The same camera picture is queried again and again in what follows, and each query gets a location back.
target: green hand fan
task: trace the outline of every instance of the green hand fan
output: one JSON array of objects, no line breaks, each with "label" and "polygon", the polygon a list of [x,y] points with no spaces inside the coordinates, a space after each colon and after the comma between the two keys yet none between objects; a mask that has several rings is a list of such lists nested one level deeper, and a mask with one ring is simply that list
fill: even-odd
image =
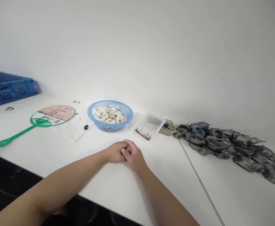
[{"label": "green hand fan", "polygon": [[43,108],[31,116],[30,118],[30,123],[32,124],[31,127],[10,137],[9,139],[0,141],[0,147],[3,147],[11,143],[13,139],[21,136],[27,131],[30,131],[32,128],[35,128],[36,126],[39,126],[39,127],[56,126],[69,121],[71,118],[74,117],[74,115],[75,115],[75,109],[66,105],[54,105],[54,106]]}]

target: white table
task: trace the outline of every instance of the white table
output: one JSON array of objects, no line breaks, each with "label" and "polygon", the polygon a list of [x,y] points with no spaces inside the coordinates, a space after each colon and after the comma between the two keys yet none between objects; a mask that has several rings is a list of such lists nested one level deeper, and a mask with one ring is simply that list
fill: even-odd
[{"label": "white table", "polygon": [[181,142],[224,225],[275,225],[275,184],[231,159],[202,156]]},{"label": "white table", "polygon": [[[0,105],[0,141],[28,128],[29,118],[35,111],[59,104],[75,108],[73,101],[46,94]],[[14,110],[5,111],[9,106]],[[128,130],[130,124],[116,133],[106,133],[93,126],[76,142],[65,139],[50,128],[36,127],[9,145],[1,147],[0,157],[46,177],[116,141],[130,139],[142,150],[153,173],[200,225],[220,226],[220,221],[178,140],[158,134],[151,144],[147,144]],[[128,163],[106,164],[79,194],[139,224],[156,224],[142,184]]]}]

